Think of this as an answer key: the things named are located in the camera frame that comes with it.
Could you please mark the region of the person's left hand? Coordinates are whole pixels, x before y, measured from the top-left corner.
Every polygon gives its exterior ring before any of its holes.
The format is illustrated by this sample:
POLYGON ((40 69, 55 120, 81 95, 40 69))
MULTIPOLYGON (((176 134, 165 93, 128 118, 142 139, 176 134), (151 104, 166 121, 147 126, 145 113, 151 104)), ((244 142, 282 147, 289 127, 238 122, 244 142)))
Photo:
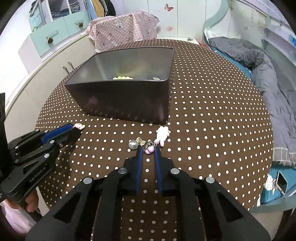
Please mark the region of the person's left hand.
POLYGON ((39 197, 37 190, 34 189, 25 199, 25 205, 22 207, 20 204, 11 201, 10 199, 6 199, 5 203, 12 209, 26 209, 28 212, 34 212, 38 208, 39 197))

